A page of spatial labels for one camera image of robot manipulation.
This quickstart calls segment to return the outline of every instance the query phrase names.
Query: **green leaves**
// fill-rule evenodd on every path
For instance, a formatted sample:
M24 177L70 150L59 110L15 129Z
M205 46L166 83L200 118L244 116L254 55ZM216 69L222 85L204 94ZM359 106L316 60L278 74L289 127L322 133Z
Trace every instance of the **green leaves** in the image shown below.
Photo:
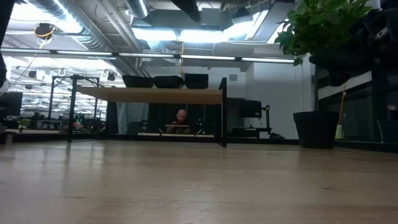
M347 3L347 0L334 0L330 1L329 4L326 5L326 10L328 12L333 12L336 9L340 8L341 6L344 6L344 4Z
M315 25L318 23L321 23L324 20L322 15L314 15L311 17L310 22L308 22L309 25Z
M348 29L371 8L368 0L303 0L296 11L289 11L289 21L280 21L282 31L275 43L284 55L297 58L294 65L302 63L302 55L318 49L333 48L347 43Z
M302 64L303 64L303 59L301 57L297 57L296 59L294 59L293 66L302 65Z
M341 22L340 16L337 14L334 14L334 13L328 13L328 14L326 14L325 17L326 17L327 21L329 21L331 24L334 24L334 25L338 25Z

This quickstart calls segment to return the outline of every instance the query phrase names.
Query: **computer monitor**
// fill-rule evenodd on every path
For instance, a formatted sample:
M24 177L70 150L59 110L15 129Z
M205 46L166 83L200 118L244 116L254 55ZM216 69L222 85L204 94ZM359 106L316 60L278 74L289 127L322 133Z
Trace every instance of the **computer monitor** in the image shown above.
M242 100L239 104L240 118L261 118L261 101Z
M0 96L0 117L20 116L23 93L3 93Z

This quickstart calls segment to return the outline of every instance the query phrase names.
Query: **man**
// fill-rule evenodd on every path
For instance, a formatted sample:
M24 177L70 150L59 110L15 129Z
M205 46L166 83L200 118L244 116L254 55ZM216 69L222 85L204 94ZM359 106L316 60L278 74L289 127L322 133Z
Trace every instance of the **man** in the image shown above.
M185 123L186 118L187 118L187 112L185 112L185 110L179 110L176 115L176 119L173 121L172 125L187 125ZM167 127L167 133L189 134L189 128L188 127L171 126L171 127Z

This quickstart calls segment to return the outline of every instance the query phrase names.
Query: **potted plant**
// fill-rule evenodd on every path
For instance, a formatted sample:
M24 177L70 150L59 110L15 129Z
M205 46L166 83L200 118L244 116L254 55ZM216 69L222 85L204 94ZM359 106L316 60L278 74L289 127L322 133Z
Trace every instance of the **potted plant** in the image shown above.
M368 0L303 0L296 11L290 11L275 43L285 55L294 55L294 66L303 64L303 56L315 55L320 49L333 49L351 40L349 28L371 7ZM318 80L312 112L294 114L298 138L302 147L332 148L338 113L318 111Z
M20 121L18 121L18 128L19 128L19 130L22 130L22 129L27 129L27 127L30 125L30 120L29 119L22 119L22 120L20 120Z

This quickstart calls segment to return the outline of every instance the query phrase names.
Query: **white wall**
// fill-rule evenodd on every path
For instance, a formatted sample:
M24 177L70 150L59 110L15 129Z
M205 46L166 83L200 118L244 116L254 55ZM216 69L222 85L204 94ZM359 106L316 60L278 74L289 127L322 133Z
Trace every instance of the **white wall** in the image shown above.
M146 67L146 70L152 77L159 75L178 75L180 76L180 67ZM227 78L228 92L230 98L244 98L246 94L245 79L246 73L241 72L240 68L221 68L221 67L183 67L185 73L209 74L209 89L217 90L220 87L221 79ZM231 82L228 80L230 74L237 74L238 80Z
M291 64L254 63L246 72L246 99L259 100L270 105L270 126L273 132L287 139L298 139L293 113L311 111L312 84L309 62L293 67ZM262 119L246 119L245 125L266 126L266 113ZM261 138L268 138L261 133Z

